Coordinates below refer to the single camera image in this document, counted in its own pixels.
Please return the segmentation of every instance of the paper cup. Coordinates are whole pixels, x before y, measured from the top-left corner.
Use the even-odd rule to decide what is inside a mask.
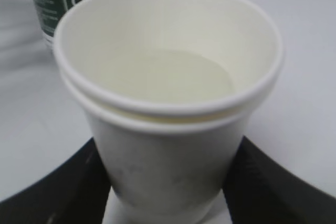
[[[126,47],[201,54],[226,68],[235,93],[155,103],[88,78],[95,62],[108,64]],[[283,61],[278,29],[246,0],[86,0],[61,20],[54,53],[116,194],[129,216],[147,224],[192,224],[205,216],[249,115],[274,86]]]

